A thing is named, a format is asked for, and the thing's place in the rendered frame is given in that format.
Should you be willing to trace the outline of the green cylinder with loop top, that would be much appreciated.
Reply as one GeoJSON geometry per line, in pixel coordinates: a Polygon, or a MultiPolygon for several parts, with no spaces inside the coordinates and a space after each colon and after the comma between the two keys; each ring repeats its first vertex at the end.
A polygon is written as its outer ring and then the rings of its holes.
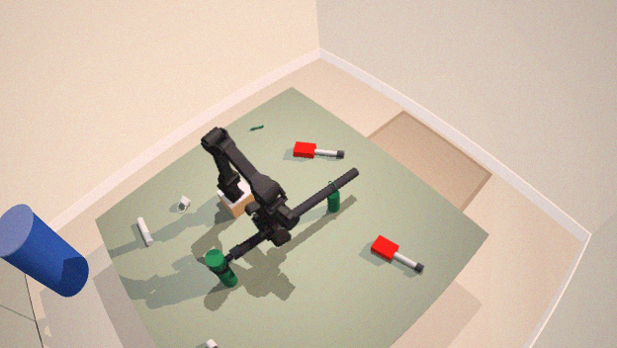
{"type": "MultiPolygon", "coordinates": [[[[332,182],[332,181],[329,181],[329,182],[332,182]]],[[[329,182],[328,182],[328,185],[329,185],[329,182]]],[[[335,185],[335,187],[336,187],[336,185],[335,185]]],[[[336,189],[337,189],[337,187],[336,187],[336,189]]],[[[331,213],[335,214],[335,213],[339,212],[339,210],[340,210],[340,192],[338,191],[338,189],[337,189],[337,191],[335,193],[333,193],[332,195],[327,197],[327,205],[328,205],[328,210],[331,213]]]]}

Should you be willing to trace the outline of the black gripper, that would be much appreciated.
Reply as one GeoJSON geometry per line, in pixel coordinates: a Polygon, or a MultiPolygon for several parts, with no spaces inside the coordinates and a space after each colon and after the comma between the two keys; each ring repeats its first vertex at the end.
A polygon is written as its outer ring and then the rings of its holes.
{"type": "Polygon", "coordinates": [[[252,201],[245,206],[245,212],[253,218],[252,221],[257,226],[258,230],[267,229],[268,232],[264,233],[266,240],[271,242],[276,247],[281,247],[289,240],[291,240],[291,235],[279,225],[276,225],[277,221],[273,218],[273,216],[266,216],[260,210],[260,205],[256,201],[252,201]]]}

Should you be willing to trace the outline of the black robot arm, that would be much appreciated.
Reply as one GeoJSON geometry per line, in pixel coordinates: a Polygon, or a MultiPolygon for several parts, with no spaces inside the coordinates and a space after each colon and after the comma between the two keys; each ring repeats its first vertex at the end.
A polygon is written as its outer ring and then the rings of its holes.
{"type": "Polygon", "coordinates": [[[285,205],[288,201],[285,191],[278,182],[261,174],[250,163],[235,146],[235,141],[228,135],[227,130],[215,127],[201,137],[201,145],[215,160],[220,172],[217,186],[225,197],[235,203],[245,195],[237,186],[241,182],[240,173],[249,184],[251,194],[260,205],[260,210],[264,215],[273,216],[286,231],[297,225],[300,217],[285,205]],[[229,161],[239,173],[230,168],[229,161]],[[278,198],[279,195],[281,195],[280,198],[278,198]]]}

